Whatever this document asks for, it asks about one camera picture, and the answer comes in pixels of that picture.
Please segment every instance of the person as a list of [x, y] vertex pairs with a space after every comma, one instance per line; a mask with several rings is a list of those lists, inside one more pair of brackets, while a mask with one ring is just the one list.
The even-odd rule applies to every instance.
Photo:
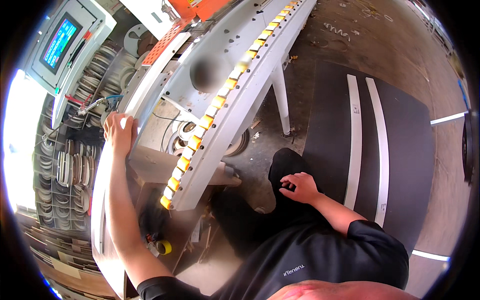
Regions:
[[104, 151], [111, 152], [107, 226], [143, 300], [416, 299], [402, 290], [408, 278], [404, 246], [321, 193], [310, 167], [287, 148], [275, 153], [268, 174], [273, 212], [257, 213], [233, 190], [212, 197], [213, 216], [245, 262], [212, 296], [201, 294], [176, 279], [141, 239], [125, 172], [136, 138], [134, 120], [112, 112], [104, 129]]

